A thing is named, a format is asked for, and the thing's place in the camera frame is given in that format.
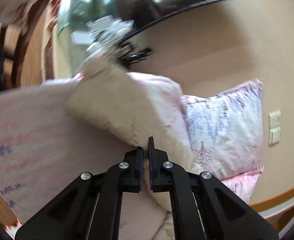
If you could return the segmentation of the cream quilted down jacket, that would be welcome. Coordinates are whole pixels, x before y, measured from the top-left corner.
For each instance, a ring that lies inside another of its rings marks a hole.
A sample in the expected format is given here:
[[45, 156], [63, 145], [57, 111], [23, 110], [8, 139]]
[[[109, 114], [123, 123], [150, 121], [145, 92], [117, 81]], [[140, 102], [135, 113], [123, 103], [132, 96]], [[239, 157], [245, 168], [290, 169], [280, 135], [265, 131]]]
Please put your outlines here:
[[173, 163], [200, 174], [184, 121], [180, 84], [159, 75], [126, 72], [104, 59], [83, 64], [84, 77], [66, 103], [68, 113], [131, 146], [155, 148]]

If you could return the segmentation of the pink floral bed sheet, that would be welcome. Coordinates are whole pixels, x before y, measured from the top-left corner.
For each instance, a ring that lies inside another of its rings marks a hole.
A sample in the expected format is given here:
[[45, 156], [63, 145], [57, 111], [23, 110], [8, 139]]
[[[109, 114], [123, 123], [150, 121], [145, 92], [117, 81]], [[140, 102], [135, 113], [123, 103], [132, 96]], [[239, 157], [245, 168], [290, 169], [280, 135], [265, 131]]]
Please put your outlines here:
[[[180, 113], [181, 86], [130, 73], [160, 106]], [[133, 147], [65, 111], [79, 79], [0, 93], [0, 195], [26, 223], [83, 172], [98, 174]], [[172, 215], [148, 193], [123, 196], [119, 239], [175, 239]]]

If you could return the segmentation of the left floral pillow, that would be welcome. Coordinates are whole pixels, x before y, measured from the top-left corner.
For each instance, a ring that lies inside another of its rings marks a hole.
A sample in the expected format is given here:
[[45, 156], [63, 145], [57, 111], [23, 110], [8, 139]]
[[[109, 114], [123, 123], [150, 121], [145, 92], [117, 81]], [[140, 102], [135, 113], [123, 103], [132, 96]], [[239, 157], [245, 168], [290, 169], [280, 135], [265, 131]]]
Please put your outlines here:
[[181, 98], [195, 161], [246, 203], [263, 172], [262, 93], [253, 79], [210, 98]]

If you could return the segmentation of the cluttered glass side table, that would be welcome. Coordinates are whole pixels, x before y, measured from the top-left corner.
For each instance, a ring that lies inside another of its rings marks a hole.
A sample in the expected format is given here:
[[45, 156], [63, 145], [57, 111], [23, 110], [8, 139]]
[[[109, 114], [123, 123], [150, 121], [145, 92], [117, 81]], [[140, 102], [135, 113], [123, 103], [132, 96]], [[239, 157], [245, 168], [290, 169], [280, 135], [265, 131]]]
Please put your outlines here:
[[125, 68], [154, 53], [141, 31], [148, 0], [61, 0], [56, 48], [60, 68], [76, 76], [93, 57]]

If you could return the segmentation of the white wall socket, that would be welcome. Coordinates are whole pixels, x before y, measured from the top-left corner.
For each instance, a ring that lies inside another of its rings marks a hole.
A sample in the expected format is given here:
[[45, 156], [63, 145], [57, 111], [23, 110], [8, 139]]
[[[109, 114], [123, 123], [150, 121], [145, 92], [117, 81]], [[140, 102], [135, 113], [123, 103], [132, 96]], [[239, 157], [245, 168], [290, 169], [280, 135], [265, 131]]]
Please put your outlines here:
[[281, 127], [274, 127], [269, 130], [269, 146], [278, 144], [281, 137]]

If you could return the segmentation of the white wall switch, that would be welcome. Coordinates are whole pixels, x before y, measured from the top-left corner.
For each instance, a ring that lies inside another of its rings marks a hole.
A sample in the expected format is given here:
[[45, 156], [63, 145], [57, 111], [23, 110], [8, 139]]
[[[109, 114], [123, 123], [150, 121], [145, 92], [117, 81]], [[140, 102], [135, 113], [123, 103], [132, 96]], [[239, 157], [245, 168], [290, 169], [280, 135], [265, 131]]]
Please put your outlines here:
[[269, 113], [269, 128], [273, 129], [281, 126], [281, 111], [276, 110]]

